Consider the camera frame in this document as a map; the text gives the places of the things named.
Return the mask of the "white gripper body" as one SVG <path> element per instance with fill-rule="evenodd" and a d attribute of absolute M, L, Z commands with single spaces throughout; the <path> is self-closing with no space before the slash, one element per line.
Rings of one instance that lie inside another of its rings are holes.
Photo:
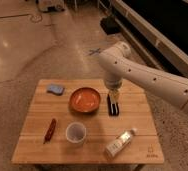
<path fill-rule="evenodd" d="M 120 92 L 119 89 L 122 86 L 122 80 L 105 80 L 106 88 L 108 89 L 108 94 L 112 101 L 118 101 Z"/>

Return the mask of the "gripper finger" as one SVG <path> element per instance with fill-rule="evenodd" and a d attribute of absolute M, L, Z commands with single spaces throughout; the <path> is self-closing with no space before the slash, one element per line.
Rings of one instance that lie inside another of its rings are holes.
<path fill-rule="evenodd" d="M 115 106 L 115 114 L 119 114 L 118 102 L 116 100 L 115 100 L 114 106 Z"/>
<path fill-rule="evenodd" d="M 114 110 L 113 110 L 113 103 L 112 103 L 111 98 L 110 98 L 110 108 L 111 108 L 111 113 L 113 113 L 113 112 L 114 112 Z"/>

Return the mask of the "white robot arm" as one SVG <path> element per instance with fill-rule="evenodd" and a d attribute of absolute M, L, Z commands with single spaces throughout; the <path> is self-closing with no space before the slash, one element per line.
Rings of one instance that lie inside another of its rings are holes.
<path fill-rule="evenodd" d="M 99 54 L 105 86 L 119 89 L 122 79 L 127 79 L 188 114 L 188 78 L 138 64 L 128 59 L 130 55 L 130 46 L 123 41 Z"/>

